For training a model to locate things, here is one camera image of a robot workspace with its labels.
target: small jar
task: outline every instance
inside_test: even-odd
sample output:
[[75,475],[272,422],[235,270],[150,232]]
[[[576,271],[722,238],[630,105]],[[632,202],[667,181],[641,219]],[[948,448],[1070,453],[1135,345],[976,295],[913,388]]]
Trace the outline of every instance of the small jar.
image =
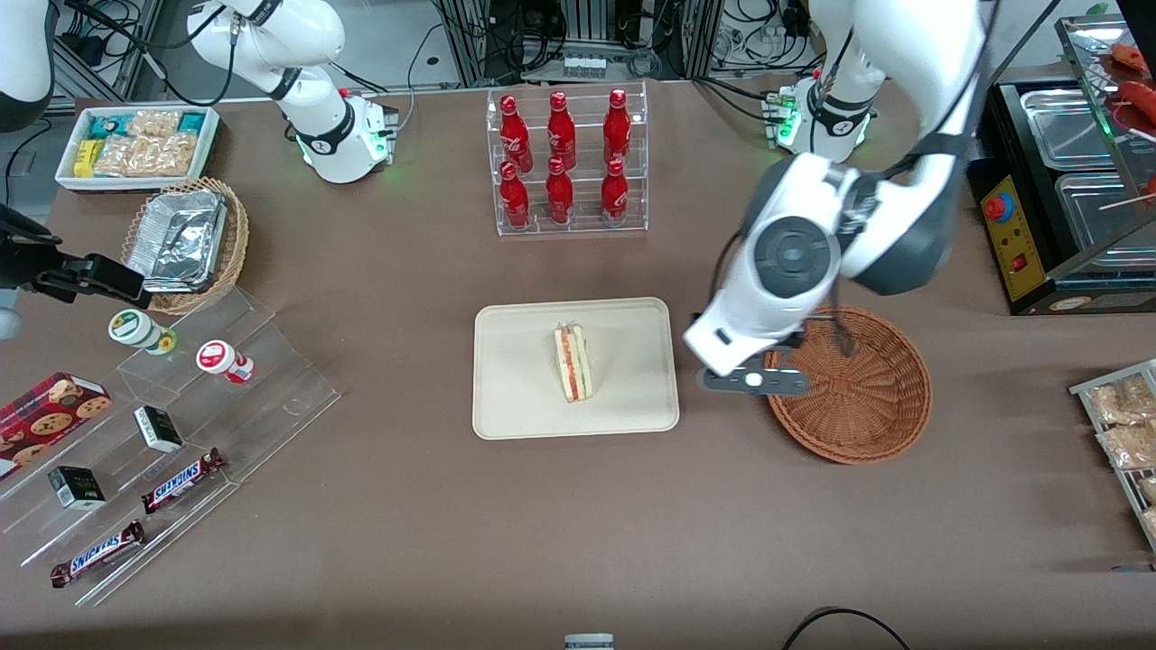
[[109,337],[153,355],[169,354],[177,347],[177,333],[157,325],[139,309],[126,309],[113,316],[109,322]]
[[213,340],[197,353],[197,367],[209,375],[221,375],[234,384],[244,384],[253,377],[253,360],[242,356],[237,348]]

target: acrylic stepped shelf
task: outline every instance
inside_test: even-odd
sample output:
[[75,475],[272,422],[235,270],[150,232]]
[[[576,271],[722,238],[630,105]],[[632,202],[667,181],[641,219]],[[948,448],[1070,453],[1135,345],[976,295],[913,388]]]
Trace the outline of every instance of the acrylic stepped shelf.
[[[297,353],[272,322],[273,312],[240,289],[178,320],[177,348],[161,357],[138,352],[101,383],[113,406],[22,472],[0,483],[0,526],[22,566],[44,575],[140,519],[148,542],[83,574],[61,590],[76,605],[96,605],[127,582],[266,460],[335,402],[340,394]],[[232,384],[197,368],[210,339],[229,341],[254,362],[253,378]],[[184,446],[161,453],[146,446],[133,412],[148,404],[172,416]],[[141,495],[193,464],[212,448],[228,461],[187,494],[153,515]],[[92,470],[108,502],[65,510],[47,480],[58,465]]]

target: white box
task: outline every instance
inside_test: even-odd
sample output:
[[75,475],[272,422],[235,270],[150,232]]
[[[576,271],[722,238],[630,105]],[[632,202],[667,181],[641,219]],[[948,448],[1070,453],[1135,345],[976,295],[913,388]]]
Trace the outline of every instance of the white box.
[[[88,135],[92,121],[97,118],[110,116],[123,116],[136,111],[181,111],[186,113],[203,113],[205,123],[201,124],[201,132],[197,136],[197,149],[193,150],[193,162],[188,165],[188,173],[185,176],[153,176],[139,178],[114,178],[114,177],[91,177],[81,178],[73,176],[73,163],[76,162],[76,150],[80,143]],[[216,134],[217,124],[221,121],[217,112],[210,108],[191,106],[188,104],[141,104],[128,106],[101,106],[84,109],[76,116],[76,125],[73,126],[72,135],[68,136],[68,146],[60,157],[57,167],[57,183],[61,187],[81,192],[124,192],[126,190],[160,190],[170,185],[176,185],[183,180],[192,180],[201,177],[205,163],[208,161],[209,150],[213,147],[213,138]]]

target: small black box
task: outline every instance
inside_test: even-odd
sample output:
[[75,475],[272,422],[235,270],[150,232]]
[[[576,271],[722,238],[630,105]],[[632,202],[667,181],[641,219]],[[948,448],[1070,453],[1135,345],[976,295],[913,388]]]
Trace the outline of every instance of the small black box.
[[180,445],[184,442],[168,413],[155,406],[146,405],[138,408],[133,415],[136,418],[136,427],[144,436],[144,444],[164,453],[180,451]]
[[91,470],[61,465],[49,472],[49,482],[60,505],[71,510],[96,510],[104,504],[104,493]]

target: emergency stop button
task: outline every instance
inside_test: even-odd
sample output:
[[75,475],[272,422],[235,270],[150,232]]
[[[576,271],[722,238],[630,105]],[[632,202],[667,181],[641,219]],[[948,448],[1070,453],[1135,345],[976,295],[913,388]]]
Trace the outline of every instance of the emergency stop button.
[[1011,219],[1011,213],[1015,209],[1015,199],[1011,194],[1007,192],[1000,192],[999,194],[992,197],[984,201],[984,216],[991,219],[995,223],[1005,223]]

